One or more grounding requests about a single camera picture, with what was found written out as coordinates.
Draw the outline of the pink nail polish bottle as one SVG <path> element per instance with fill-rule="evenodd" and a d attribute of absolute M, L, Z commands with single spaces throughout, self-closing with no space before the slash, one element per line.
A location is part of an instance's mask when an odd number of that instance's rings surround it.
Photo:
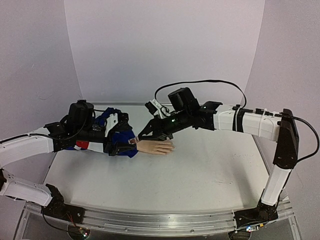
<path fill-rule="evenodd" d="M 136 137 L 133 137 L 133 138 L 129 139 L 128 143 L 131 144 L 131 145 L 136 145 L 139 141 L 140 141 L 139 137 L 136 136 Z"/>

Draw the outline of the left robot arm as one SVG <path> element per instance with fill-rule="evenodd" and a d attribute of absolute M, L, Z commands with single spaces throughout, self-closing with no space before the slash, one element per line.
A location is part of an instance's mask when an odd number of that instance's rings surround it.
<path fill-rule="evenodd" d="M 78 100 L 70 105 L 68 114 L 60 121 L 1 140 L 0 194 L 41 206 L 44 216 L 79 224 L 85 210 L 66 204 L 56 186 L 18 178 L 6 171 L 5 166 L 32 156 L 68 149 L 132 157 L 137 153 L 137 145 L 130 140 L 133 137 L 127 113 L 108 108 L 101 116 L 96 116 L 92 103 Z"/>

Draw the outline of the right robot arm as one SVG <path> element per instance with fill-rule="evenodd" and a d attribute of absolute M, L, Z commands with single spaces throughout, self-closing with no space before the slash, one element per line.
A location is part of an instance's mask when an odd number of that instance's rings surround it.
<path fill-rule="evenodd" d="M 218 101 L 200 105 L 188 87 L 168 95 L 173 112 L 152 99 L 145 107 L 153 118 L 139 133 L 139 140 L 164 141 L 173 134 L 192 127 L 209 131 L 232 131 L 254 139 L 268 170 L 268 180 L 254 208 L 233 214 L 235 230 L 252 231 L 278 219 L 277 207 L 286 183 L 298 163 L 299 134 L 293 113 L 247 109 Z"/>

